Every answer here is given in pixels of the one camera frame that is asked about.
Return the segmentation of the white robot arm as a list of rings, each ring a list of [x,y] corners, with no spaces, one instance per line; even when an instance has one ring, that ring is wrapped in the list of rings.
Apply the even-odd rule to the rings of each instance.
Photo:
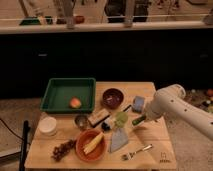
[[[145,106],[146,121],[156,121],[164,114],[175,114],[213,141],[213,115],[184,101],[185,89],[173,84],[158,89]]]

